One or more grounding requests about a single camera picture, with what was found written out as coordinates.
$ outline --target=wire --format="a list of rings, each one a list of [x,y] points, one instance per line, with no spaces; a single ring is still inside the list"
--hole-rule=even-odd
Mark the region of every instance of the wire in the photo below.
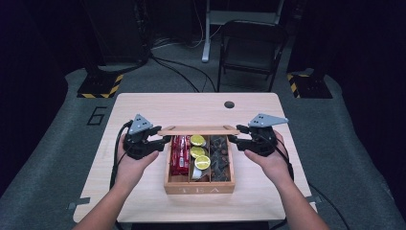
[[[166,61],[166,62],[170,62],[170,63],[173,63],[173,64],[183,65],[183,66],[189,67],[189,68],[191,68],[191,69],[194,69],[194,70],[196,70],[196,71],[202,73],[204,76],[206,76],[206,81],[207,81],[207,80],[210,81],[210,83],[212,84],[212,87],[213,87],[213,91],[215,92],[215,86],[214,86],[214,83],[213,83],[212,79],[211,79],[205,72],[203,72],[202,70],[200,70],[200,69],[198,69],[198,68],[196,68],[196,67],[194,67],[194,66],[191,66],[191,65],[188,65],[188,64],[179,62],[179,61],[163,59],[163,58],[160,58],[160,57],[153,57],[153,58],[156,58],[156,59],[159,59],[159,60],[162,60],[162,61]],[[202,92],[203,92],[203,90],[204,90],[204,88],[205,88],[206,81],[205,81],[205,83],[204,83],[204,85],[203,85]]]
[[[285,218],[284,220],[282,220],[280,223],[276,224],[275,226],[271,227],[269,230],[278,229],[286,224],[287,224],[287,218]]]
[[[344,224],[346,225],[347,229],[350,230],[349,225],[347,224],[346,220],[344,219],[343,215],[340,213],[340,211],[338,211],[337,207],[331,202],[331,200],[329,198],[327,198],[326,195],[324,195],[320,190],[318,190],[314,185],[312,185],[310,182],[308,182],[308,185],[313,188],[315,191],[317,191],[317,193],[319,195],[321,195],[330,205],[331,207],[335,210],[335,212],[337,212],[338,216],[340,216],[341,220],[344,222]]]
[[[163,62],[161,62],[158,58],[154,57],[153,55],[150,56],[151,59],[155,60],[155,62],[157,62],[158,64],[167,67],[168,69],[170,69],[171,71],[175,72],[176,74],[180,75],[194,90],[194,92],[199,92],[199,90],[196,88],[196,86],[194,86],[194,84],[183,74],[181,74],[177,69],[173,68],[170,65],[167,65]]]
[[[203,39],[203,37],[204,37],[203,26],[202,26],[202,22],[200,21],[199,14],[197,13],[197,7],[196,7],[196,2],[195,2],[195,0],[193,0],[193,4],[194,4],[194,11],[196,12],[197,20],[199,21],[201,36],[200,36],[200,41],[197,42],[197,44],[194,45],[194,46],[187,46],[187,47],[189,47],[189,48],[196,48],[196,47],[197,47],[198,45],[200,45],[200,43],[204,40],[204,39]]]
[[[116,176],[117,176],[117,170],[119,168],[120,162],[122,162],[123,157],[126,155],[126,152],[123,154],[123,156],[120,158],[120,160],[117,162],[117,156],[118,156],[118,152],[119,152],[119,144],[120,144],[120,138],[122,137],[122,133],[124,131],[125,128],[131,127],[132,125],[132,120],[125,123],[122,128],[120,128],[119,133],[117,134],[117,138],[116,138],[116,145],[114,147],[114,160],[113,160],[113,170],[111,171],[111,177],[110,177],[110,190],[111,188],[113,188],[115,182],[116,182]],[[122,228],[122,226],[120,225],[120,223],[116,220],[115,222],[116,227],[119,230],[124,230]]]

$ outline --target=wooden table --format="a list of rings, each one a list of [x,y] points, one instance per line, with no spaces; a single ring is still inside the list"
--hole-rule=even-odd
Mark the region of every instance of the wooden table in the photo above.
[[[224,103],[235,103],[226,108]],[[259,113],[284,117],[274,93],[125,93],[115,102],[101,144],[81,194],[90,197],[79,205],[79,222],[108,192],[117,134],[124,123],[140,113],[155,126],[247,126]],[[284,138],[294,168],[295,183],[311,196],[288,124],[274,126]],[[249,138],[239,134],[240,138]],[[148,140],[159,139],[153,136]],[[241,221],[284,219],[281,199],[261,168],[232,144],[236,187],[232,194],[167,195],[164,190],[167,148],[147,167],[118,220],[121,222]]]

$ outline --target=hazard tape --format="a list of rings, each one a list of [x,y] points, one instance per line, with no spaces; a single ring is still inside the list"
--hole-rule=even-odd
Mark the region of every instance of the hazard tape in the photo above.
[[[119,75],[114,82],[113,87],[111,88],[108,94],[78,94],[78,98],[112,98],[116,94],[117,90],[119,89],[120,83],[122,82],[123,75]]]
[[[300,76],[300,77],[309,77],[309,75],[296,75],[296,76]],[[298,90],[298,86],[296,85],[293,75],[292,74],[287,74],[287,79],[289,80],[289,84],[290,84],[290,89],[293,92],[293,96],[295,98],[301,98],[301,95],[299,93]]]

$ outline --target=dark background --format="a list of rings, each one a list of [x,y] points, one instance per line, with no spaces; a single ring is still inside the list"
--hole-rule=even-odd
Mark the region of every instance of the dark background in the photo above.
[[[193,2],[182,2],[183,5],[173,5],[173,10],[183,8],[180,12],[188,18],[185,30],[169,29],[166,33],[184,33],[180,36],[186,39],[199,33],[199,28]],[[295,1],[285,2],[291,6]],[[400,0],[306,2],[288,71],[323,69],[340,84],[355,131],[386,178],[405,218],[406,3]],[[151,9],[157,6],[153,4],[159,5],[159,1],[151,1]],[[204,1],[196,4],[204,18]],[[84,5],[79,0],[0,2],[1,194],[30,157],[63,104],[67,92],[64,77],[85,65],[106,63],[106,51],[98,40],[100,34],[95,32],[90,11]],[[246,6],[240,1],[233,5],[236,10]],[[265,8],[260,1],[250,1],[248,6],[261,10],[275,8],[273,4]],[[227,8],[224,3],[212,7]],[[286,8],[284,15],[290,11]],[[151,13],[153,29],[162,26],[159,15],[164,16],[156,11]],[[137,36],[132,30],[115,33],[122,41]],[[111,54],[119,58],[120,49]]]

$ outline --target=black cable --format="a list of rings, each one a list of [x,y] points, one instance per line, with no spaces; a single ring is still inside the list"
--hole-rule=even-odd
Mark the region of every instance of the black cable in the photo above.
[[[317,193],[319,195],[321,195],[330,205],[331,207],[335,210],[335,212],[337,212],[338,216],[340,216],[341,220],[344,222],[344,224],[346,225],[347,229],[350,230],[350,226],[347,224],[346,220],[344,219],[343,215],[341,215],[340,211],[338,211],[337,207],[335,207],[335,205],[331,202],[331,200],[329,198],[327,198],[326,195],[324,195],[322,192],[320,192],[320,190],[318,190],[316,187],[314,187],[314,185],[312,185],[310,182],[308,182],[308,185],[313,188],[315,191],[317,191]]]
[[[156,58],[156,59],[162,60],[162,61],[166,61],[166,62],[173,63],[173,64],[183,65],[183,66],[189,67],[189,68],[191,68],[191,69],[194,69],[194,70],[196,70],[196,71],[202,73],[204,76],[206,76],[206,80],[209,80],[210,83],[212,84],[212,87],[213,87],[214,92],[216,91],[212,79],[211,79],[205,72],[203,72],[202,70],[200,70],[200,69],[198,69],[198,68],[196,68],[196,67],[194,67],[194,66],[191,66],[191,65],[188,65],[188,64],[179,62],[179,61],[163,59],[163,58],[155,57],[155,56],[153,56],[153,57]]]
[[[119,168],[119,164],[122,161],[123,157],[126,155],[126,152],[123,154],[123,156],[120,158],[119,161],[117,161],[117,156],[118,156],[118,151],[119,151],[119,144],[120,144],[120,138],[122,137],[122,133],[124,131],[125,128],[129,128],[131,127],[133,121],[129,121],[127,123],[125,123],[122,128],[120,128],[119,133],[117,134],[117,138],[116,138],[116,145],[114,147],[114,160],[113,160],[113,170],[111,171],[111,177],[110,177],[110,190],[111,188],[113,188],[115,182],[116,182],[116,176],[117,176],[117,170]],[[116,227],[119,230],[124,230],[122,228],[122,226],[119,224],[119,222],[116,220],[115,222]]]
[[[181,74],[178,70],[176,70],[175,68],[173,68],[173,67],[170,66],[170,65],[167,65],[167,64],[165,64],[165,63],[162,63],[159,59],[157,59],[157,58],[154,57],[154,56],[150,56],[150,58],[153,59],[153,60],[154,60],[155,62],[157,62],[158,64],[160,64],[160,65],[162,65],[162,66],[164,66],[164,67],[170,69],[171,71],[175,72],[176,74],[180,75],[180,76],[193,88],[194,92],[197,92],[197,93],[199,92],[199,90],[196,88],[196,86],[194,86],[194,84],[193,84],[186,76],[184,76],[183,74]]]
[[[271,227],[269,230],[278,229],[278,228],[280,228],[280,227],[282,227],[282,226],[284,226],[286,224],[287,224],[287,218],[285,218],[284,220],[282,220],[282,222],[276,224],[275,226]]]

